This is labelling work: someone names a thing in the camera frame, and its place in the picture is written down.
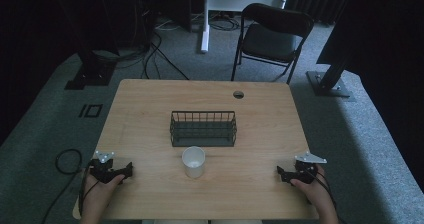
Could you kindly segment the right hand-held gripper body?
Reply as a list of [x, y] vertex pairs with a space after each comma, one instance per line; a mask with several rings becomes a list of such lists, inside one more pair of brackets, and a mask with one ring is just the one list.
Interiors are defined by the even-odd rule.
[[306, 151], [304, 154], [296, 155], [295, 159], [295, 169], [298, 173], [297, 179], [306, 183], [311, 184], [318, 173], [318, 164], [326, 164], [327, 159], [319, 157]]

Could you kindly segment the white cup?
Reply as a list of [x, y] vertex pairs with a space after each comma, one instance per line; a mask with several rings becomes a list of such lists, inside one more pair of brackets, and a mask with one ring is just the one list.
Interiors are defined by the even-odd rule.
[[204, 172], [206, 154], [204, 150], [197, 146], [186, 148], [182, 153], [182, 162], [185, 173], [188, 177], [196, 179]]

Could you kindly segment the person's right hand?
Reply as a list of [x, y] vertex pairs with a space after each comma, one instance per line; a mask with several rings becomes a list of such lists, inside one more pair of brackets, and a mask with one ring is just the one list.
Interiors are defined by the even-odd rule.
[[302, 191], [315, 208], [324, 205], [334, 206], [330, 194], [326, 190], [325, 171], [320, 165], [317, 168], [317, 180], [314, 180], [311, 184], [306, 184], [298, 179], [292, 179], [291, 184]]

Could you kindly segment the person's left hand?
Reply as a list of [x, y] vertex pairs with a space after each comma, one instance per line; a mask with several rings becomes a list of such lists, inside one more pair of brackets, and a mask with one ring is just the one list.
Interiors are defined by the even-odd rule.
[[84, 216], [103, 216], [115, 189], [118, 187], [119, 176], [114, 177], [109, 183], [102, 183], [91, 174], [87, 175], [81, 218]]

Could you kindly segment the black folding chair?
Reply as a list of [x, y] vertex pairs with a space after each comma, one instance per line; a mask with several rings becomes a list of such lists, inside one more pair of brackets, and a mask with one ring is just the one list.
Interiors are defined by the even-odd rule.
[[246, 6], [241, 13], [240, 34], [232, 68], [231, 80], [243, 59], [284, 67], [289, 71], [289, 84], [297, 66], [302, 47], [314, 27], [306, 13], [272, 7], [261, 3]]

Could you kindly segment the black stand with base plate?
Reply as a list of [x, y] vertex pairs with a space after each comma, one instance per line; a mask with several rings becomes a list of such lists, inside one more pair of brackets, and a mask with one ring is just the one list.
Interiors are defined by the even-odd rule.
[[107, 86], [116, 63], [102, 60], [94, 49], [116, 53], [104, 0], [70, 0], [67, 18], [81, 66], [65, 88], [82, 90], [86, 86]]
[[343, 71], [348, 66], [348, 59], [353, 53], [351, 37], [345, 33], [347, 26], [344, 11], [348, 4], [349, 0], [338, 0], [335, 26], [317, 60], [318, 64], [328, 64], [329, 68], [326, 72], [306, 73], [317, 96], [340, 97], [350, 101], [354, 99], [341, 79]]

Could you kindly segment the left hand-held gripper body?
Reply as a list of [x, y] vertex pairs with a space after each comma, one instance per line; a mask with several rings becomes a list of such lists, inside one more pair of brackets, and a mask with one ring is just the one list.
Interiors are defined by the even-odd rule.
[[90, 174], [102, 183], [109, 183], [115, 173], [112, 170], [114, 152], [95, 151], [95, 157], [89, 162]]

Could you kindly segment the white desk frame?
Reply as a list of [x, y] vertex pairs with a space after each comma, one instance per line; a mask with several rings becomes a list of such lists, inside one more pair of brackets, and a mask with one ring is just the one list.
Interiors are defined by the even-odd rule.
[[279, 7], [284, 9], [287, 0], [204, 0], [203, 10], [203, 32], [201, 39], [200, 51], [207, 53], [209, 50], [209, 37], [210, 37], [210, 25], [209, 25], [209, 12], [210, 11], [230, 11], [230, 12], [241, 12], [245, 7], [252, 3], [261, 3], [273, 7]]

